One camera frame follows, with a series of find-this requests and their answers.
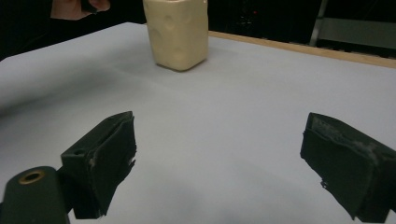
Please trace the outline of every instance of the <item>human hand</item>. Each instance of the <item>human hand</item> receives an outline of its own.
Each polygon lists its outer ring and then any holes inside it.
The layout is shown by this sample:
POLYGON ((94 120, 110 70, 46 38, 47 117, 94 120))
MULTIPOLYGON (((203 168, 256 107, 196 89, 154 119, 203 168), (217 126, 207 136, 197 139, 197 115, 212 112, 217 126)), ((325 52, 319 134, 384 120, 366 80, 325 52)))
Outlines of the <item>human hand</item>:
MULTIPOLYGON (((109 0, 89 0, 97 11, 106 11, 110 9, 109 0)), ((76 21, 86 16, 91 15, 91 12, 82 10, 81 0, 53 0, 52 11, 50 16, 53 19, 76 21)))

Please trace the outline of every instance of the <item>metal ring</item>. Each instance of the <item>metal ring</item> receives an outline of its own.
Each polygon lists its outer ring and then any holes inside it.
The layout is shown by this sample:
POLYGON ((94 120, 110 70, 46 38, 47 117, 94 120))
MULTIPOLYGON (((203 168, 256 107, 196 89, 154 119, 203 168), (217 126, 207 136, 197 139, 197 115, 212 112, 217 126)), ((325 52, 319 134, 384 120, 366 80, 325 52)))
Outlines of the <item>metal ring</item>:
POLYGON ((22 185, 28 185, 28 184, 32 184, 35 183, 36 181, 42 179, 44 177, 45 173, 42 170, 34 170, 31 171, 25 175, 23 175, 20 178, 20 184, 22 185))

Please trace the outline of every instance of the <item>white tabletop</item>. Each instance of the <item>white tabletop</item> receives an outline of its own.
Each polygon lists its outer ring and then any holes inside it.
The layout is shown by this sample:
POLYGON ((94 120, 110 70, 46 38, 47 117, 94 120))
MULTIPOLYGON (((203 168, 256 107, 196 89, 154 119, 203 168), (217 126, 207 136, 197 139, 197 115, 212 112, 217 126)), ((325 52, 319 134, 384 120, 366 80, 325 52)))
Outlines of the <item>white tabletop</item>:
MULTIPOLYGON (((124 23, 0 62, 0 194, 102 119, 134 112, 136 166, 107 217, 72 223, 360 223, 300 158, 309 112, 396 149, 396 69, 211 37, 188 72, 124 23)), ((395 223, 389 213, 387 223, 395 223)))

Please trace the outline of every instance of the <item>table surface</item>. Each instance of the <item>table surface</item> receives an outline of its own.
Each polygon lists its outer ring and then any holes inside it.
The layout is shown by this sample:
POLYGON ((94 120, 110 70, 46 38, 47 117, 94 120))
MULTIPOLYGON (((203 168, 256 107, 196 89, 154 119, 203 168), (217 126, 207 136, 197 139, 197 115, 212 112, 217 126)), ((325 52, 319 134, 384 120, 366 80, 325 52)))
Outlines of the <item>table surface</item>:
MULTIPOLYGON (((209 38, 179 73, 124 23, 0 62, 0 194, 132 110, 136 166, 107 217, 72 223, 360 223, 300 158, 309 112, 396 148, 396 69, 209 38)), ((396 216, 389 213, 387 223, 396 216)))

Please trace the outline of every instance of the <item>wooden table edge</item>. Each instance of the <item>wooden table edge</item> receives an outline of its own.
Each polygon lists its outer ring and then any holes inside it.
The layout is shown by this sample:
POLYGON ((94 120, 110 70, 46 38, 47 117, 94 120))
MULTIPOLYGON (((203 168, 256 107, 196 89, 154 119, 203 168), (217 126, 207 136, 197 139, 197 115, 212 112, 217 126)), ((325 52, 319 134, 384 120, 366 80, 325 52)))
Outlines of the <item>wooden table edge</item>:
POLYGON ((300 53, 317 55, 317 56, 321 56, 321 57, 350 61, 350 62, 354 62, 354 63, 367 63, 367 64, 378 65, 378 66, 383 66, 383 67, 396 68, 396 60, 380 58, 380 57, 375 57, 375 56, 370 56, 370 55, 347 53, 347 52, 335 51, 335 50, 331 50, 331 49, 320 49, 320 48, 314 48, 314 47, 309 47, 309 46, 301 46, 301 45, 297 45, 297 44, 289 44, 289 43, 276 42, 276 41, 272 41, 272 40, 259 39, 259 38, 254 38, 254 37, 247 37, 247 36, 241 36, 241 35, 230 35, 230 34, 225 34, 225 33, 220 33, 220 32, 214 32, 214 31, 209 31, 209 36, 223 38, 223 39, 230 39, 230 40, 235 40, 235 41, 240 41, 240 42, 246 42, 246 43, 250 43, 250 44, 262 45, 262 46, 276 48, 276 49, 286 49, 286 50, 296 51, 296 52, 300 52, 300 53))

